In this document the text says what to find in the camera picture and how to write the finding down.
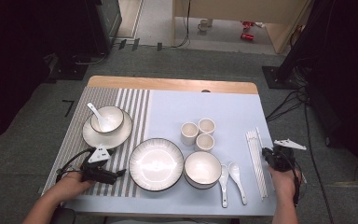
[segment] saucer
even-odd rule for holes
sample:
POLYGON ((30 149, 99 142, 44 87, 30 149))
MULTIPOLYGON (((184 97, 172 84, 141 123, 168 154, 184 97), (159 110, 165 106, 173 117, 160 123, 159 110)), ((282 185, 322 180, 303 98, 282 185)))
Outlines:
POLYGON ((123 144, 127 138, 130 136, 132 131, 132 119, 130 115, 122 111, 123 113, 123 122, 121 126, 110 133, 98 133, 91 127, 91 117, 90 115, 83 126, 83 138, 87 144, 91 147, 97 147, 103 145, 106 148, 118 147, 123 144))
POLYGON ((130 157, 130 174, 141 188, 161 191, 173 186, 185 166, 179 147, 163 138, 152 138, 138 145, 130 157))

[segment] striped placemat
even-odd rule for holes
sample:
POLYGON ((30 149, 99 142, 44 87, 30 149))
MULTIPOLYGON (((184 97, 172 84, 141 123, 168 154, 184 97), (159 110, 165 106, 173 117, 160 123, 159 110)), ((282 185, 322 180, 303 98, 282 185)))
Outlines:
MULTIPOLYGON (((87 107, 89 102, 93 103, 96 108, 107 105, 117 106, 126 111, 132 118, 130 137, 121 146, 115 148, 111 160, 104 166, 105 170, 111 172, 128 169, 133 149, 144 141, 149 96, 149 90, 86 87, 80 97, 75 114, 63 139, 62 146, 43 192, 55 184, 57 169, 62 168, 75 154, 90 147, 84 141, 82 135, 84 122, 92 115, 92 111, 87 107)), ((88 153, 85 153, 76 159, 73 164, 80 164, 87 155, 88 153)), ((132 181, 129 171, 124 176, 118 178, 113 186, 96 183, 92 188, 84 192, 86 195, 118 197, 137 197, 138 193, 138 187, 132 181)))

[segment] white ceramic spoon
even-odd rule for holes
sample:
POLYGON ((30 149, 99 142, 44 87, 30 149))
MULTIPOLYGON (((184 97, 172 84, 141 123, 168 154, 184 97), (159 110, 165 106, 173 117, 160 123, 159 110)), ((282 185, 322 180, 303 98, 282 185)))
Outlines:
POLYGON ((104 133, 112 132, 114 127, 109 123, 109 120, 101 116, 101 114, 92 103, 88 103, 87 106, 92 110, 92 112, 94 112, 95 116, 97 116, 101 131, 104 133))
POLYGON ((240 189, 241 197, 242 197, 242 203, 247 204, 245 191, 243 191, 243 187, 241 184, 241 178, 240 178, 240 167, 237 165, 237 163, 232 162, 228 166, 229 174, 231 175, 232 179, 237 184, 238 188, 240 189))
POLYGON ((228 180, 228 167, 223 164, 222 165, 222 175, 220 175, 219 178, 219 184, 222 187, 222 206, 223 207, 228 207, 228 203, 227 203, 227 180, 228 180))

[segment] human hand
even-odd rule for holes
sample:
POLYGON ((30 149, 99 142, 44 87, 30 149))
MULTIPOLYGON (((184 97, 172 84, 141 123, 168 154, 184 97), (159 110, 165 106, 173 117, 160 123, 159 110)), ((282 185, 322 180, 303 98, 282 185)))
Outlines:
POLYGON ((80 172, 69 172, 51 189, 46 191, 45 196, 51 197, 55 203, 61 203, 81 194, 89 189, 96 181, 87 180, 81 182, 82 174, 80 172))
MULTIPOLYGON (((293 198, 296 193, 295 176, 293 171, 279 172, 268 166, 268 170, 272 175, 272 183, 278 197, 293 198)), ((301 180, 301 174, 296 170, 298 180, 301 180)))

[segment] human arm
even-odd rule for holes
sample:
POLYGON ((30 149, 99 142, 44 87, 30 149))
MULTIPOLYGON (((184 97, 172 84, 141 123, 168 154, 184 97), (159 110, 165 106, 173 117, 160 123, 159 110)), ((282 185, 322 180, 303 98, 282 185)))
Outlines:
POLYGON ((84 190, 91 187, 95 181, 81 182, 82 174, 79 172, 70 172, 64 176, 56 185, 40 197, 34 204, 27 217, 22 221, 28 223, 46 223, 48 224, 56 207, 64 201, 75 198, 84 190))
POLYGON ((293 197, 296 193, 293 171, 279 172, 268 167, 277 195, 277 207, 272 219, 273 224, 297 224, 297 214, 293 197))

